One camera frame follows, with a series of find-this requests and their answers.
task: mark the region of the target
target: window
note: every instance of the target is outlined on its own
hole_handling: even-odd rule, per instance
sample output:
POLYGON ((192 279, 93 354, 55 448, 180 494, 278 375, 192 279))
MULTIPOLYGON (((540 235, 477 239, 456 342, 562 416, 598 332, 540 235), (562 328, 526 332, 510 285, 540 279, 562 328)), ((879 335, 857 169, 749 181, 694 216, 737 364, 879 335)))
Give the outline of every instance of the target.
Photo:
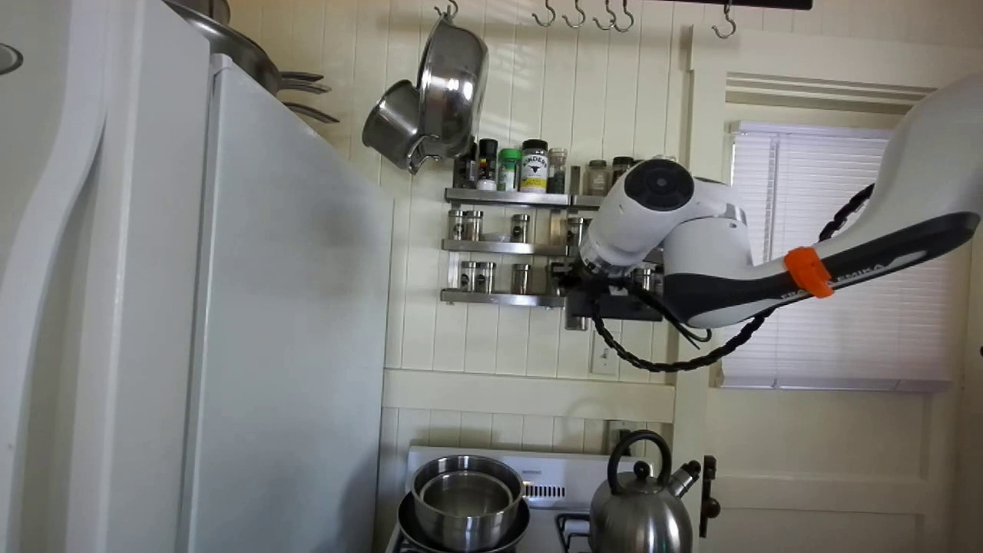
MULTIPOLYGON (((884 131, 741 126, 730 185, 755 261, 816 244, 823 224, 879 176, 884 131)), ((724 386, 936 390, 959 364, 966 256, 778 310, 724 360, 724 386)))

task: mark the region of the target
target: cooking pot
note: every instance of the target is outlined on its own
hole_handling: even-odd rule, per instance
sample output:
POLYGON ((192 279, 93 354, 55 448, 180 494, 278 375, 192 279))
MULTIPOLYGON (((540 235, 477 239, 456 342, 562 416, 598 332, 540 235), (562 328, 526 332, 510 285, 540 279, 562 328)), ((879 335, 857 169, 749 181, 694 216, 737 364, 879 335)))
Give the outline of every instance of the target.
POLYGON ((446 455, 412 479, 417 528, 446 549, 501 547, 524 510, 524 479, 485 455, 446 455))
POLYGON ((372 106, 364 126, 364 143, 383 153, 391 163, 417 172, 423 158, 420 143, 420 94, 409 79, 395 82, 372 106))
POLYGON ((469 147, 472 122, 485 94, 488 47, 452 17, 431 30, 417 68, 420 131, 427 158, 462 158, 469 147))
POLYGON ((513 553, 530 528, 530 503, 520 500, 520 510, 515 510, 515 520, 513 520, 513 528, 491 547, 483 547, 483 549, 456 549, 456 547, 446 547, 441 543, 437 539, 431 539, 420 521, 417 521, 417 503, 412 494, 407 494, 399 500, 399 531, 404 539, 416 547, 416 549, 441 549, 441 553, 513 553))

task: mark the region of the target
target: spice jar lid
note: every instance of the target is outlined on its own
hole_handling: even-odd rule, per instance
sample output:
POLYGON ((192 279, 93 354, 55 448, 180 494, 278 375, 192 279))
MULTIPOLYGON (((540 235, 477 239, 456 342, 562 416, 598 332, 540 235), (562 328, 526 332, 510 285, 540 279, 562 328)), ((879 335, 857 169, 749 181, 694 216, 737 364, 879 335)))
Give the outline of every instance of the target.
POLYGON ((530 142, 524 142, 524 149, 546 149, 546 142, 545 139, 530 139, 530 142))

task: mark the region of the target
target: spice jar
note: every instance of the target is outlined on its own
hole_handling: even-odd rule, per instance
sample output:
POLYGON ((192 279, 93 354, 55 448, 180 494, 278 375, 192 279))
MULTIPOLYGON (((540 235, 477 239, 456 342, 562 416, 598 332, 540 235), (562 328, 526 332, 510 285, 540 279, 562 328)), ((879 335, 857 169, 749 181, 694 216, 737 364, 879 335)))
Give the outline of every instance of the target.
POLYGON ((591 159, 585 172, 585 193, 587 197, 605 197, 610 193, 610 163, 591 159))
POLYGON ((477 261, 472 265, 477 267, 477 272, 472 272, 472 289, 477 292, 483 292, 483 294, 491 294, 491 289, 494 289, 494 261, 477 261))
POLYGON ((469 289, 469 279, 472 279, 472 265, 462 261, 457 265, 457 289, 469 289))
POLYGON ((531 292, 531 265, 513 265, 513 294, 531 292))
POLYGON ((550 247, 565 247, 565 216, 562 211, 550 211, 550 221, 546 221, 546 244, 550 247))
POLYGON ((462 217, 462 239, 483 239, 485 211, 464 211, 462 217))
POLYGON ((636 165, 636 158, 615 158, 611 159, 611 185, 634 165, 636 165))
POLYGON ((530 226, 531 226, 531 216, 530 211, 513 216, 510 239, 513 244, 531 244, 530 226))
POLYGON ((550 147, 550 181, 546 181, 546 193, 565 193, 565 149, 550 147))
POLYGON ((515 190, 524 172, 524 149, 520 147, 501 147, 499 149, 499 190, 515 190))
POLYGON ((464 211, 448 211, 448 239, 464 239, 464 211))
POLYGON ((456 159, 452 188, 472 188, 477 185, 477 143, 469 142, 466 153, 456 159))
POLYGON ((494 190, 494 163, 499 163, 499 142, 494 139, 483 139, 480 142, 480 190, 494 190))
POLYGON ((545 193, 550 179, 546 142, 524 142, 524 190, 545 193))

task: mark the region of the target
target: kettle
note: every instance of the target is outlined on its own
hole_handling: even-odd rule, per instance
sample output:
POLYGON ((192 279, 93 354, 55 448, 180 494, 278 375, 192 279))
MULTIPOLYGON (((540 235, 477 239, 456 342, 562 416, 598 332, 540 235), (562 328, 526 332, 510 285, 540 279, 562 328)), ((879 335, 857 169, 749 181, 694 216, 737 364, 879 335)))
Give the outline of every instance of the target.
POLYGON ((621 434, 610 457, 610 481, 591 500, 593 553, 692 553, 692 521, 683 494, 702 479, 702 464, 690 460, 674 477, 674 455, 664 436, 652 430, 621 434), (644 460, 634 473, 617 473, 634 443, 656 443, 660 473, 644 460))

